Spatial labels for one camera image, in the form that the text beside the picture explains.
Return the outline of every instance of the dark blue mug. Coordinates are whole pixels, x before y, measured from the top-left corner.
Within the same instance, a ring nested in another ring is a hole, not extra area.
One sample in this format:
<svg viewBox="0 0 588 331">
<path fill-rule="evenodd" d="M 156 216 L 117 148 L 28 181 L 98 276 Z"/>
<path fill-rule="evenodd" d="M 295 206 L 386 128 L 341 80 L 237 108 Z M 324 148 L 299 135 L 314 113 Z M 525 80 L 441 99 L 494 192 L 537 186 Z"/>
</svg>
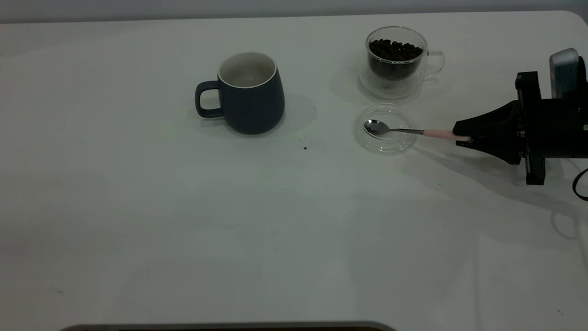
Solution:
<svg viewBox="0 0 588 331">
<path fill-rule="evenodd" d="M 196 87 L 196 110 L 202 117 L 224 116 L 235 131 L 258 134 L 271 130 L 284 114 L 284 90 L 276 62 L 261 53 L 241 53 L 220 66 L 218 80 Z M 218 90 L 220 108 L 204 109 L 200 95 Z"/>
</svg>

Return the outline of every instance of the coffee beans in cup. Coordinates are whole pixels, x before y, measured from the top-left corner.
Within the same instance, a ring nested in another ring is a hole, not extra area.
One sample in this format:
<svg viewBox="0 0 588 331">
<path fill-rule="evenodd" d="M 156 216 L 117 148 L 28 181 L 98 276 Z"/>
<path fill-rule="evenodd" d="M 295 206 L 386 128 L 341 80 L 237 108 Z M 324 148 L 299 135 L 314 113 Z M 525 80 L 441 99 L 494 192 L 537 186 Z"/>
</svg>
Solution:
<svg viewBox="0 0 588 331">
<path fill-rule="evenodd" d="M 416 47 L 409 43 L 403 44 L 389 39 L 374 40 L 369 43 L 369 49 L 373 55 L 379 58 L 369 58 L 370 69 L 378 77 L 389 81 L 399 81 L 409 77 L 416 71 L 419 62 L 393 64 L 382 61 L 381 59 L 396 62 L 410 61 L 411 59 L 417 58 L 423 52 L 421 47 Z"/>
</svg>

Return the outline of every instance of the spoon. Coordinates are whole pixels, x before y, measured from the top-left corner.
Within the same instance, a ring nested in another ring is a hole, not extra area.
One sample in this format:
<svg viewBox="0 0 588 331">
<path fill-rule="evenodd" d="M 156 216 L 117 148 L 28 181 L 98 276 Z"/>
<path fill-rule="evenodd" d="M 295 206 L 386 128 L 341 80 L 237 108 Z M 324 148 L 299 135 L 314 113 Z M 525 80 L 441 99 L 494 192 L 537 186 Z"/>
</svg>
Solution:
<svg viewBox="0 0 588 331">
<path fill-rule="evenodd" d="M 447 130 L 414 130 L 414 129 L 391 129 L 384 122 L 378 120 L 367 120 L 363 123 L 363 127 L 366 131 L 373 135 L 382 135 L 386 132 L 404 132 L 412 134 L 421 134 L 425 137 L 442 138 L 457 141 L 470 141 L 470 137 L 464 137 L 462 135 L 454 135 L 453 132 Z"/>
</svg>

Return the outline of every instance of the clear plastic lid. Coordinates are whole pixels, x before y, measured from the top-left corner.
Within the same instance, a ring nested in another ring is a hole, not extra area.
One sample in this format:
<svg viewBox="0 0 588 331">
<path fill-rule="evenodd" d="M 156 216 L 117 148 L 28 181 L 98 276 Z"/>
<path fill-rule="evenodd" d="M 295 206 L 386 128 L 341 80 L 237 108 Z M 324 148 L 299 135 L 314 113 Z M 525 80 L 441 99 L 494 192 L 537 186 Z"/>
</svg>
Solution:
<svg viewBox="0 0 588 331">
<path fill-rule="evenodd" d="M 353 123 L 355 140 L 365 149 L 380 155 L 394 155 L 405 151 L 416 141 L 416 134 L 388 132 L 375 136 L 369 134 L 363 123 L 367 120 L 378 120 L 386 123 L 389 128 L 413 129 L 414 122 L 408 112 L 396 104 L 377 104 L 364 110 Z"/>
</svg>

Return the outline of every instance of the pink handle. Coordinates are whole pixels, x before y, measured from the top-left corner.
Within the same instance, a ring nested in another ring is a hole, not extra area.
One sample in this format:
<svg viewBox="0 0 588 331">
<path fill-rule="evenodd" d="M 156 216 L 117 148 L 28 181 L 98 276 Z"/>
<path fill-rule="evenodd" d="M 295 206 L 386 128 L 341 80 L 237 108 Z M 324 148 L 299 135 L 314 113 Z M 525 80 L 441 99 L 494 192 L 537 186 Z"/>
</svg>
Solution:
<svg viewBox="0 0 588 331">
<path fill-rule="evenodd" d="M 424 130 L 423 135 L 425 137 L 442 138 L 457 141 L 470 141 L 470 137 L 464 137 L 462 135 L 454 135 L 451 131 L 446 130 Z"/>
</svg>

